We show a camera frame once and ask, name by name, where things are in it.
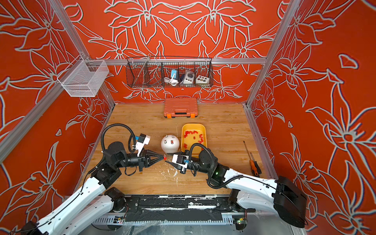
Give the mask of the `white dome with screws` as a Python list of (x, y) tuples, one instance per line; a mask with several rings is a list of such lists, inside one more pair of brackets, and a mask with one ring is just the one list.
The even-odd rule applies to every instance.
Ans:
[(180, 141), (175, 135), (165, 135), (161, 140), (161, 148), (164, 153), (175, 153), (179, 150)]

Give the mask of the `yellow plastic tray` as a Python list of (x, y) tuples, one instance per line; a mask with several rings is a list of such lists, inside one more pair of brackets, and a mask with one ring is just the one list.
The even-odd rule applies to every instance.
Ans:
[(207, 147), (206, 128), (200, 123), (187, 123), (182, 127), (181, 151), (190, 150), (194, 143)]

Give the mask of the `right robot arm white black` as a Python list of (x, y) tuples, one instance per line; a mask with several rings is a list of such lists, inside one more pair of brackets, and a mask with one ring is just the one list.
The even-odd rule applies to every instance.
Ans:
[(210, 188), (230, 189), (233, 193), (232, 203), (245, 211), (256, 209), (270, 212), (297, 228), (307, 225), (307, 195), (288, 178), (264, 179), (243, 174), (218, 163), (210, 150), (202, 150), (198, 157), (193, 157), (188, 150), (172, 153), (171, 156), (169, 164), (181, 173), (187, 170), (193, 175), (205, 173)]

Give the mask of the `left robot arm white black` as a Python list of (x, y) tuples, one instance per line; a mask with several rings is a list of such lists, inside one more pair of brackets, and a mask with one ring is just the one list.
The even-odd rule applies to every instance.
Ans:
[(114, 142), (103, 150), (101, 162), (91, 170), (91, 177), (71, 195), (62, 205), (34, 223), (29, 221), (22, 229), (10, 234), (58, 235), (95, 197), (105, 192), (120, 176), (122, 167), (142, 169), (164, 159), (164, 156), (151, 150), (127, 153), (121, 142)]

